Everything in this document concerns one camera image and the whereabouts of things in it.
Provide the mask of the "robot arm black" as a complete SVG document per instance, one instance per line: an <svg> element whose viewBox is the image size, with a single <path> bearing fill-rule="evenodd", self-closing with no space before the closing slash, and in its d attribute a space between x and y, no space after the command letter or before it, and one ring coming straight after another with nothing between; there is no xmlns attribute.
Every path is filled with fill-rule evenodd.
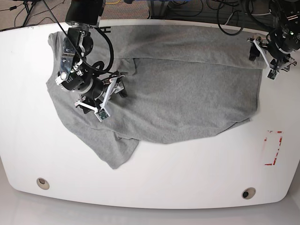
<svg viewBox="0 0 300 225"><path fill-rule="evenodd" d="M245 1L245 6L242 6L240 0L238 3L243 13L240 30L236 33L228 33L221 27L219 11L222 5L227 4L224 0L219 2L217 8L217 25L220 30L228 36L236 36L243 31L246 16L248 16L256 25L268 32L266 38L254 36L247 40L251 43L249 60L255 61L257 57L262 56L269 69L267 77L272 80L281 70L288 72L291 65L296 66L297 61L291 53L300 49L300 2L298 0L270 0L269 12L276 20L274 27L254 17L249 10L250 1Z"/></svg>
<svg viewBox="0 0 300 225"><path fill-rule="evenodd" d="M64 32L60 68L55 82L63 90L76 91L79 98L75 106L84 113L93 111L100 121L111 116L108 101L112 94L126 97L122 74L111 72L114 60L113 45L107 36L109 27L100 28L99 20L105 7L104 0L73 0L65 22L71 27ZM93 49L91 29L95 29L108 44L109 62L98 61L93 65L87 56Z"/></svg>

